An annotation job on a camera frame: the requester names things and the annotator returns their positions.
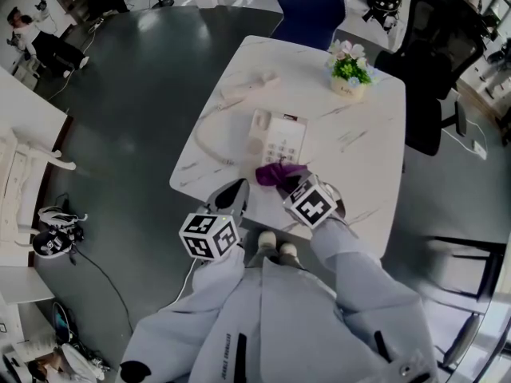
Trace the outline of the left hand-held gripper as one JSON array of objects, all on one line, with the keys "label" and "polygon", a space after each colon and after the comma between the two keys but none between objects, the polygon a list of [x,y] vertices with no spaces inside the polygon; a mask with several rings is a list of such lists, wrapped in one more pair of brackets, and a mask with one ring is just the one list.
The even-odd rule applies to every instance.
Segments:
[{"label": "left hand-held gripper", "polygon": [[214,191],[205,206],[186,217],[179,236],[190,257],[217,261],[240,244],[238,225],[247,210],[249,196],[248,180],[236,179]]}]

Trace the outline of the black and teal backpack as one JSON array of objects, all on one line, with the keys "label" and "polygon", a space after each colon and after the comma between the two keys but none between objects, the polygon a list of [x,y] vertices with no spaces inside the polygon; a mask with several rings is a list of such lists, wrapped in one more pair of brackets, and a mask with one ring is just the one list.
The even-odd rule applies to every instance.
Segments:
[{"label": "black and teal backpack", "polygon": [[74,345],[77,343],[78,332],[73,316],[57,301],[53,302],[52,305],[52,322],[56,341],[59,345]]}]

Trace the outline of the white shelving unit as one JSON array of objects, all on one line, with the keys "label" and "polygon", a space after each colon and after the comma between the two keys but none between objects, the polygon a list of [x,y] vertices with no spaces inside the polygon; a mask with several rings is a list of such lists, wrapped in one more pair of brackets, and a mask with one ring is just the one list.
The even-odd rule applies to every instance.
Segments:
[{"label": "white shelving unit", "polygon": [[51,321],[40,311],[54,295],[32,267],[0,267],[0,366],[17,383],[33,383],[27,364],[53,351]]}]

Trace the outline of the person's light grey jacket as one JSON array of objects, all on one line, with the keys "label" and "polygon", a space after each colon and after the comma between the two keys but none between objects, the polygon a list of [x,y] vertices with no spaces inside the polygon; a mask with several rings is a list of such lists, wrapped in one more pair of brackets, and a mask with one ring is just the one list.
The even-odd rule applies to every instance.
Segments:
[{"label": "person's light grey jacket", "polygon": [[116,383],[434,383],[421,299],[384,273],[381,304],[361,312],[271,261],[245,267],[219,310],[192,310],[192,279],[189,296],[138,323]]}]

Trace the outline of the person's left forearm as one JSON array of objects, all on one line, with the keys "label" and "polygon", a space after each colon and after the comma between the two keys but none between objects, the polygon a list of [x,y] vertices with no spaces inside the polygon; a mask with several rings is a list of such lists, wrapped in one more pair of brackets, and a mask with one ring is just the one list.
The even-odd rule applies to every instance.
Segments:
[{"label": "person's left forearm", "polygon": [[244,276],[244,258],[244,249],[234,246],[222,259],[201,267],[194,274],[189,301],[193,311],[220,309]]}]

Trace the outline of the white marble table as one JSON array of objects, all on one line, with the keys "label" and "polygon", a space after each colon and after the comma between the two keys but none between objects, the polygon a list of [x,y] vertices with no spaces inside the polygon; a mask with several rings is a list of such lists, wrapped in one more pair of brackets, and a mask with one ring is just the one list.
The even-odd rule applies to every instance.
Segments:
[{"label": "white marble table", "polygon": [[[337,188],[351,228],[369,251],[386,251],[405,148],[405,86],[379,74],[359,100],[336,94],[322,50],[257,36],[246,37],[204,105],[170,176],[170,187],[198,200],[241,177],[256,109],[307,120],[299,162]],[[280,83],[234,105],[220,90],[275,72]]]}]

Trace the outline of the black mesh office chair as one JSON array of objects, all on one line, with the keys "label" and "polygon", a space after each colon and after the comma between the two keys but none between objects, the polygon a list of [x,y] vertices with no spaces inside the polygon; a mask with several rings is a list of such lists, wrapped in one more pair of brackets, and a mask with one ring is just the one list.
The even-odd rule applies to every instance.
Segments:
[{"label": "black mesh office chair", "polygon": [[442,130],[454,124],[466,133],[462,108],[442,119],[441,101],[484,53],[481,16],[465,0],[411,0],[406,32],[394,53],[382,51],[375,68],[406,86],[406,145],[437,154]]}]

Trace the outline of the white dressing table with mirror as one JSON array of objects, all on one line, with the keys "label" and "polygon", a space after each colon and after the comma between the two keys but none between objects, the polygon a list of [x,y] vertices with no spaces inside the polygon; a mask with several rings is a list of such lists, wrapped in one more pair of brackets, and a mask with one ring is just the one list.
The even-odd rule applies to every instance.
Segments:
[{"label": "white dressing table with mirror", "polygon": [[32,161],[42,160],[65,170],[75,170],[74,162],[60,160],[61,152],[51,152],[20,142],[8,124],[0,123],[0,249],[28,247],[18,239],[22,234],[36,235],[38,230],[18,227],[22,188],[31,173]]}]

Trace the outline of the purple knitted cloth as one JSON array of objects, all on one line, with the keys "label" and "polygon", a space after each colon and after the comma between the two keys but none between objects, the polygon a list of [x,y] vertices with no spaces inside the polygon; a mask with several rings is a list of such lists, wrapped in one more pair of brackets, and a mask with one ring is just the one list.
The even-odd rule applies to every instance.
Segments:
[{"label": "purple knitted cloth", "polygon": [[287,177],[307,168],[303,164],[270,163],[255,170],[256,183],[264,187],[282,187]]}]

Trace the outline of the white desk telephone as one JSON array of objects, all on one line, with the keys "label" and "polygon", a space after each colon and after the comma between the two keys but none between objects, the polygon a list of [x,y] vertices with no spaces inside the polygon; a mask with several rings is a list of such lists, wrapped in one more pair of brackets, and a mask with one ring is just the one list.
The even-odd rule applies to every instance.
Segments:
[{"label": "white desk telephone", "polygon": [[307,120],[286,113],[256,109],[253,114],[244,166],[297,164],[307,132]]}]

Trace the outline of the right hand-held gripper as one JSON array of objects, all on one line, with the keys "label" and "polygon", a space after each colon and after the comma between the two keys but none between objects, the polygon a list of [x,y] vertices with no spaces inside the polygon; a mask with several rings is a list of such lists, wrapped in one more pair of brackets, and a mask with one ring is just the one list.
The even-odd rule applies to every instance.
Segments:
[{"label": "right hand-held gripper", "polygon": [[346,217],[339,190],[310,172],[292,172],[278,185],[278,193],[286,196],[284,208],[310,229],[328,218],[342,222]]}]

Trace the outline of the black and white backpack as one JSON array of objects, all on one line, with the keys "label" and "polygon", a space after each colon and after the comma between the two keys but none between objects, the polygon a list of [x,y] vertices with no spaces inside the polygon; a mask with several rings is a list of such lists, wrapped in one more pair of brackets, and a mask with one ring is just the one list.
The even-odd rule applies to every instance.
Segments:
[{"label": "black and white backpack", "polygon": [[37,256],[55,259],[70,253],[77,243],[84,240],[81,223],[88,219],[87,214],[80,217],[52,206],[41,208],[38,216],[46,229],[33,238],[32,247]]}]

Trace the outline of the person's beige shoe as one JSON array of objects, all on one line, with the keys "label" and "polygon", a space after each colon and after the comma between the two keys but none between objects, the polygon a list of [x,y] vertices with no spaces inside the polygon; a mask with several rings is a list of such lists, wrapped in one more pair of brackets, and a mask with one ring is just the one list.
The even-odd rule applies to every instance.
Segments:
[{"label": "person's beige shoe", "polygon": [[261,232],[259,234],[257,244],[258,244],[258,250],[257,250],[258,255],[262,255],[263,257],[267,257],[269,259],[279,257],[279,253],[277,251],[277,238],[273,231]]},{"label": "person's beige shoe", "polygon": [[299,263],[298,251],[294,244],[284,243],[279,248],[279,262],[285,265]]}]

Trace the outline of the long white table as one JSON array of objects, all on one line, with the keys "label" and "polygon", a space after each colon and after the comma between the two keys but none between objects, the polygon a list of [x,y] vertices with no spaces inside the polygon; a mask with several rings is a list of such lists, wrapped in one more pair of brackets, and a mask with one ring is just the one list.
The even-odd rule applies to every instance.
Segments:
[{"label": "long white table", "polygon": [[511,333],[511,234],[503,242],[427,236],[438,252],[483,263],[475,292],[421,289],[434,338],[435,383],[482,383]]}]

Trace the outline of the blue chair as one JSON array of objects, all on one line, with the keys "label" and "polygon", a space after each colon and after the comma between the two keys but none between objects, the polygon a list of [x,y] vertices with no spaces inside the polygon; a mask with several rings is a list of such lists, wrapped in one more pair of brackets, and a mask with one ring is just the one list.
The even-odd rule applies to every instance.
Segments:
[{"label": "blue chair", "polygon": [[328,50],[347,16],[345,0],[277,0],[283,16],[271,38]]}]

